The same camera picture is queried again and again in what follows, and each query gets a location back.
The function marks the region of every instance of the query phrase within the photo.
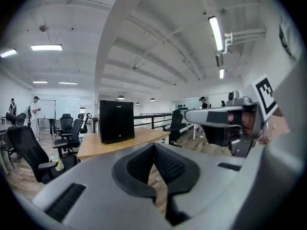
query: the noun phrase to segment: black vent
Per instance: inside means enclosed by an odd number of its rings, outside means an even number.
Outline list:
[[[219,163],[217,166],[220,166],[225,169],[233,170],[233,171],[240,171],[241,169],[241,166],[230,164],[230,163]]]
[[[85,186],[73,183],[46,211],[46,214],[61,222],[84,190]]]
[[[186,166],[162,149],[155,149],[155,165],[166,184],[182,176]]]
[[[148,184],[150,169],[153,166],[153,149],[147,149],[140,153],[127,164],[128,173],[135,179]]]

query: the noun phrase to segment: chair armrest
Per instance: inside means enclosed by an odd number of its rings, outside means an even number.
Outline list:
[[[48,170],[57,167],[58,162],[41,163],[38,165],[40,171]]]
[[[68,136],[72,136],[72,133],[69,134],[62,134],[63,137],[68,137]]]
[[[165,127],[166,127],[167,125],[161,125],[161,127],[163,128],[163,131],[165,131]]]
[[[62,144],[57,144],[56,146],[54,146],[53,148],[62,148],[62,146],[67,145],[67,143],[62,143]]]

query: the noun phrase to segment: whiteboard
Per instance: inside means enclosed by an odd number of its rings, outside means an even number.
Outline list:
[[[52,95],[52,94],[32,94],[38,96],[40,100],[55,100],[56,101],[56,119],[60,119],[63,114],[70,114],[73,120],[78,118],[80,113],[80,96],[76,95]]]
[[[37,118],[55,119],[56,101],[55,100],[38,100],[37,107],[41,110],[37,114]]]

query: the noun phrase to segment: desk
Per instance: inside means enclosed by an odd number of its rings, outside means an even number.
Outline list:
[[[7,122],[6,122],[6,118],[5,117],[1,117],[1,125],[7,125]]]
[[[11,127],[11,126],[12,126],[12,125],[0,125],[0,141],[1,141],[1,145],[3,144],[3,142],[2,142],[2,136],[4,135],[5,131],[6,131],[9,127]],[[4,172],[5,172],[6,174],[8,174],[9,172],[8,172],[6,166],[5,166],[4,159],[3,159],[3,156],[2,156],[2,152],[1,152],[1,151],[0,151],[0,163],[1,163],[2,166],[3,166]]]
[[[78,159],[88,159],[104,153],[136,146],[142,143],[157,142],[163,138],[165,138],[165,143],[168,144],[169,132],[149,128],[136,128],[134,129],[134,134],[135,138],[133,139],[112,144],[101,143],[98,133],[86,134],[83,142],[81,143],[77,157]]]

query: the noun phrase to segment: man in white outfit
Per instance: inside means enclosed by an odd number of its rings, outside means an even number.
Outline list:
[[[33,99],[33,102],[30,105],[30,110],[31,110],[30,121],[31,121],[31,129],[33,130],[35,138],[39,140],[40,137],[39,137],[39,126],[38,126],[37,114],[38,114],[38,111],[40,111],[40,108],[37,107],[37,100],[38,100],[38,97],[35,96]]]

